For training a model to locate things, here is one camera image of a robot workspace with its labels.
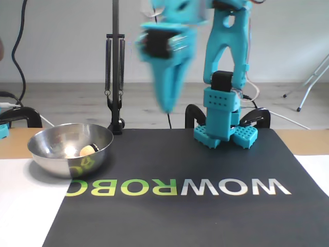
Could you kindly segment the teal moving gripper finger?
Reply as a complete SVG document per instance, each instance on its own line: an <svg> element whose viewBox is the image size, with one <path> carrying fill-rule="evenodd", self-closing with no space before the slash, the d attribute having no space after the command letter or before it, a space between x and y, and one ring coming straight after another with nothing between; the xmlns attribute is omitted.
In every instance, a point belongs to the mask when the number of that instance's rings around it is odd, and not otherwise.
<svg viewBox="0 0 329 247"><path fill-rule="evenodd" d="M174 106L181 95L181 90L186 79L192 58L176 58L174 60Z"/></svg>

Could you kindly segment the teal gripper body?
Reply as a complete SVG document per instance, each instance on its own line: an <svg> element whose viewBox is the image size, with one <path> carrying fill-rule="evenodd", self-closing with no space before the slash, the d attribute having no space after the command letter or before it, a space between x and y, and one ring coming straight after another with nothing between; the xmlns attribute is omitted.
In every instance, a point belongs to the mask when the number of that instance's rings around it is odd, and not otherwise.
<svg viewBox="0 0 329 247"><path fill-rule="evenodd" d="M143 61L161 59L178 64L194 55L197 32L188 25L144 23L135 45Z"/></svg>

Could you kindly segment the teal fixed gripper finger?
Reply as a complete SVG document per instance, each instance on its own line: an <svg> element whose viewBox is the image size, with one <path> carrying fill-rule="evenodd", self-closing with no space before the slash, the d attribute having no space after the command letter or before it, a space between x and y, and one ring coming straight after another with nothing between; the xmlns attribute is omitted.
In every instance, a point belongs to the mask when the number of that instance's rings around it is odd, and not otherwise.
<svg viewBox="0 0 329 247"><path fill-rule="evenodd" d="M157 103L164 113L171 113L178 99L176 66L166 66L164 61L154 61L152 70Z"/></svg>

